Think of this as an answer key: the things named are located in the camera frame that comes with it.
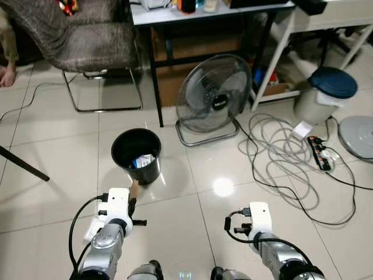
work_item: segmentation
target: table leg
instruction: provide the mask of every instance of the table leg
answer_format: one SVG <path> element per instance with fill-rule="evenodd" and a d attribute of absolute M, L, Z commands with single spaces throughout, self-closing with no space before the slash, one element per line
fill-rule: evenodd
<path fill-rule="evenodd" d="M 345 57 L 344 61 L 342 62 L 339 69 L 344 70 L 346 66 L 349 64 L 351 59 L 356 55 L 357 51 L 361 48 L 361 46 L 364 44 L 364 42 L 367 40 L 368 36 L 373 31 L 373 24 L 371 26 L 368 26 L 363 33 L 363 35 L 360 36 L 359 40 L 355 43 L 351 51 L 348 53 L 348 55 Z"/>
<path fill-rule="evenodd" d="M 270 36 L 270 29 L 272 27 L 272 24 L 273 24 L 273 21 L 275 20 L 276 15 L 277 15 L 277 12 L 269 12 L 268 13 L 268 18 L 267 18 L 267 21 L 266 21 L 266 25 L 264 27 L 262 38 L 261 38 L 258 50 L 257 50 L 256 55 L 255 55 L 254 64 L 252 66 L 252 76 L 253 77 L 255 76 L 255 72 L 256 72 L 256 70 L 258 70 L 259 64 L 262 61 L 264 49 L 267 45 L 267 41 L 268 41 L 268 38 Z"/>
<path fill-rule="evenodd" d="M 271 60 L 271 62 L 269 64 L 269 67 L 267 69 L 266 75 L 264 76 L 262 85 L 259 88 L 258 92 L 256 93 L 256 98 L 254 100 L 254 103 L 251 106 L 251 111 L 252 112 L 254 112 L 256 110 L 256 108 L 258 107 L 258 104 L 259 104 L 259 102 L 260 102 L 260 100 L 261 100 L 261 98 L 262 98 L 262 96 L 264 94 L 264 91 L 267 88 L 267 84 L 269 82 L 269 79 L 272 76 L 272 73 L 275 70 L 275 67 L 276 67 L 277 63 L 280 60 L 281 54 L 282 54 L 284 48 L 287 45 L 288 39 L 290 37 L 290 34 L 291 34 L 290 28 L 287 28 L 285 30 L 284 34 L 283 34 L 283 37 L 281 38 L 281 41 L 277 45 L 275 54 L 274 54 L 274 56 L 273 56 L 273 58 L 272 58 L 272 60 Z"/>
<path fill-rule="evenodd" d="M 27 170 L 28 172 L 35 175 L 36 177 L 39 177 L 46 182 L 50 180 L 50 178 L 47 175 L 33 168 L 31 165 L 24 162 L 19 157 L 15 156 L 14 154 L 9 152 L 7 149 L 3 148 L 2 146 L 0 146 L 0 155 L 10 160 L 14 164 L 18 165 L 19 167 L 22 167 L 23 169 Z"/>
<path fill-rule="evenodd" d="M 152 71 L 154 95 L 156 96 L 159 126 L 163 127 L 164 125 L 163 125 L 163 117 L 162 117 L 162 106 L 161 106 L 161 98 L 159 96 L 156 65 L 154 63 L 154 50 L 153 50 L 152 28 L 151 27 L 147 28 L 146 42 L 147 42 L 147 52 L 149 53 L 150 70 Z"/>

